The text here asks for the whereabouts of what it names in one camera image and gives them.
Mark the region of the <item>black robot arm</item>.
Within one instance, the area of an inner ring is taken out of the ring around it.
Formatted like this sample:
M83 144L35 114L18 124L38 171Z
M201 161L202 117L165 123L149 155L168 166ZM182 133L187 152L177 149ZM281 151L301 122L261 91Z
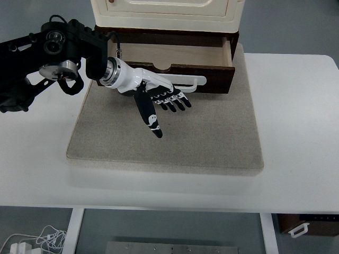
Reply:
M104 78L108 41L120 39L85 27L76 19L49 20L39 33L1 43L1 112L28 111L35 97L57 82L68 95L84 87L79 74L86 60L89 79Z

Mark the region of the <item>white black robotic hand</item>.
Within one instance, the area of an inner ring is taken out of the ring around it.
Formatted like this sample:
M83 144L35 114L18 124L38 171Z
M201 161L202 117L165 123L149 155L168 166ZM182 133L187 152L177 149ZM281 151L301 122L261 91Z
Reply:
M133 97L144 123L155 136L163 136L154 104L163 110L176 112L191 107L184 93L170 80L143 68L132 68L119 58L109 57L105 75L100 80L105 87Z

